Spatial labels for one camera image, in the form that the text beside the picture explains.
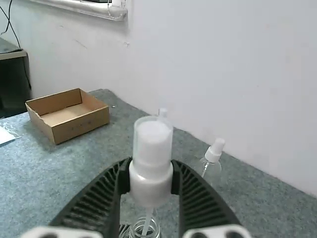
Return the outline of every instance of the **table surface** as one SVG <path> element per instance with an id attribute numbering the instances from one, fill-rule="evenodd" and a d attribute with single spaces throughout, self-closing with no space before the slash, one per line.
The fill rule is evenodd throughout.
<path id="1" fill-rule="evenodd" d="M 110 124 L 58 146 L 32 125 L 27 113 L 0 120 L 21 135 L 0 147 L 1 237 L 47 225 L 103 169 L 132 155 L 133 123 L 146 114 L 108 90 L 91 94 L 110 106 Z M 195 167 L 207 147 L 175 129 L 173 159 Z M 225 153 L 220 161 L 223 171 L 215 189 L 253 237 L 317 237 L 314 197 Z M 121 220 L 129 222 L 137 212 L 124 195 Z M 167 237 L 178 237 L 177 196 L 158 209 L 158 218 Z"/>
<path id="2" fill-rule="evenodd" d="M 25 56 L 27 56 L 27 54 L 23 49 L 0 37 L 0 60 L 8 60 Z"/>

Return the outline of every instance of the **cardboard box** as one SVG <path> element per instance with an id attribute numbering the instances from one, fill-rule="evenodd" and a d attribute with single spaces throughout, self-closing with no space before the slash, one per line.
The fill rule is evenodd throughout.
<path id="1" fill-rule="evenodd" d="M 77 88 L 26 101 L 31 121 L 55 144 L 109 123 L 109 107 Z"/>

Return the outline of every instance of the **cable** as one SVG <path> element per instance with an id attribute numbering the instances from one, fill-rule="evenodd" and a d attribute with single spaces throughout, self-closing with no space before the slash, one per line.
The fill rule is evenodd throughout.
<path id="1" fill-rule="evenodd" d="M 10 1 L 10 4 L 9 4 L 9 10 L 8 10 L 8 15 L 9 15 L 9 17 L 7 17 L 7 19 L 8 19 L 8 24 L 6 25 L 5 31 L 3 31 L 3 32 L 1 33 L 1 35 L 4 34 L 4 33 L 6 33 L 6 32 L 8 31 L 8 28 L 9 28 L 9 24 L 10 24 L 10 13 L 11 13 L 11 4 L 12 4 L 12 0 Z"/>
<path id="2" fill-rule="evenodd" d="M 1 6 L 0 6 L 0 9 L 1 9 L 1 11 L 4 13 L 5 17 L 8 19 L 8 25 L 10 25 L 11 30 L 12 30 L 12 32 L 14 33 L 14 36 L 15 36 L 15 38 L 16 38 L 16 41 L 18 42 L 19 48 L 21 48 L 19 39 L 18 39 L 18 37 L 17 37 L 17 35 L 16 35 L 16 33 L 15 33 L 13 27 L 12 27 L 10 18 L 7 16 L 7 14 L 5 13 L 4 9 L 3 9 Z M 28 74 L 27 74 L 27 72 L 26 72 L 26 67 L 25 67 L 24 59 L 22 59 L 22 60 L 23 60 L 23 67 L 24 67 L 25 77 L 26 77 L 26 79 L 27 79 L 27 81 L 28 81 L 28 84 L 29 84 L 29 89 L 32 89 L 32 86 L 31 86 L 31 83 L 30 83 L 30 79 L 29 79 Z"/>

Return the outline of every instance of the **white wall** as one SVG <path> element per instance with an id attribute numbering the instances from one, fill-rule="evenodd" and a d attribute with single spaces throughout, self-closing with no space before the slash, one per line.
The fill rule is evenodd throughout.
<path id="1" fill-rule="evenodd" d="M 126 23 L 13 1 L 34 97 L 108 88 L 166 106 L 178 128 L 317 195 L 317 2 L 127 1 Z"/>

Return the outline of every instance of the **white paper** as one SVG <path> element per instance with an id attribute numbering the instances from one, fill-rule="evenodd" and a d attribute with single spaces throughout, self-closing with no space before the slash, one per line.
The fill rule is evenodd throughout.
<path id="1" fill-rule="evenodd" d="M 4 128 L 0 126 L 0 145 L 14 140 L 14 135 L 7 132 Z"/>

